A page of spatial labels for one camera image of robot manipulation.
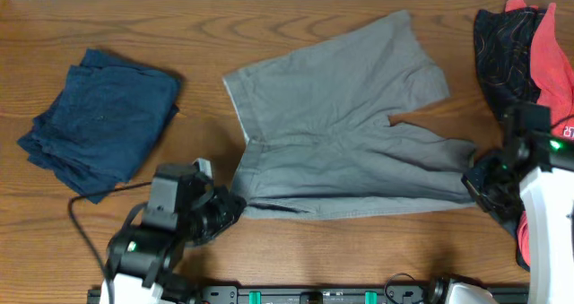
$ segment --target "black cable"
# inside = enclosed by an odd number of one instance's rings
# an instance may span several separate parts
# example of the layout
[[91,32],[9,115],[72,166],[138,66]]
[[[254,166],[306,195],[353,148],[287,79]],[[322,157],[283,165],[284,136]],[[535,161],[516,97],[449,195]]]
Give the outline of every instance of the black cable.
[[564,118],[562,118],[562,119],[556,121],[556,122],[554,123],[554,125],[552,125],[552,126],[550,127],[550,129],[552,130],[552,129],[556,128],[557,126],[559,126],[559,125],[560,125],[561,123],[563,123],[564,121],[570,120],[570,119],[572,119],[572,118],[574,118],[574,115],[566,116],[566,117],[564,117]]
[[[391,301],[393,304],[398,304],[398,303],[397,303],[395,300],[393,300],[390,296],[388,296],[387,288],[388,288],[388,285],[389,285],[396,277],[398,277],[398,276],[406,276],[406,277],[408,277],[408,278],[410,278],[410,279],[412,279],[413,281],[416,282],[416,280],[414,279],[414,277],[412,277],[410,274],[407,274],[407,273],[398,273],[398,274],[392,275],[391,278],[389,278],[388,281],[385,282],[385,288],[383,289],[383,292],[385,293],[385,297],[387,298],[387,300]],[[420,289],[423,291],[423,293],[424,293],[423,287],[422,287],[421,285],[417,285],[417,286],[419,286],[419,288],[420,288]],[[416,302],[416,303],[414,303],[414,304],[423,303],[423,302],[424,302],[424,299],[419,300],[418,302]]]
[[129,225],[132,224],[132,221],[134,221],[137,214],[140,211],[142,211],[146,206],[147,206],[147,202],[143,202],[143,203],[140,203],[140,204],[134,206],[132,208],[132,210],[130,210],[130,212],[127,214],[127,217],[126,217],[126,220],[124,221],[124,225],[122,226],[122,229],[129,227]]
[[134,188],[138,188],[138,187],[145,187],[150,185],[152,182],[144,182],[144,183],[139,183],[139,184],[133,184],[131,186],[128,187],[119,187],[119,188],[115,188],[113,190],[109,190],[109,191],[103,191],[103,192],[98,192],[98,193],[92,193],[92,194],[88,194],[88,195],[78,195],[78,196],[74,196],[70,199],[70,201],[68,201],[68,217],[70,218],[70,220],[72,221],[72,223],[74,224],[75,228],[78,230],[78,232],[80,232],[80,235],[83,238],[83,241],[85,241],[86,245],[88,245],[88,248],[90,249],[91,253],[93,254],[93,256],[96,258],[96,261],[98,262],[98,266],[100,267],[101,270],[101,274],[104,277],[104,282],[106,283],[106,287],[108,287],[108,297],[109,297],[109,304],[114,304],[114,290],[112,289],[113,285],[109,276],[109,272],[108,269],[106,269],[106,266],[104,265],[103,260],[100,257],[100,254],[98,254],[98,250],[96,249],[96,247],[93,245],[93,243],[90,240],[90,237],[88,237],[88,235],[86,234],[86,232],[83,230],[82,225],[78,222],[78,219],[75,217],[74,214],[74,203],[76,201],[79,200],[83,200],[85,198],[91,197],[91,196],[96,196],[96,195],[106,195],[109,193],[115,193],[115,192],[119,192],[119,191],[126,191],[129,189],[134,189]]

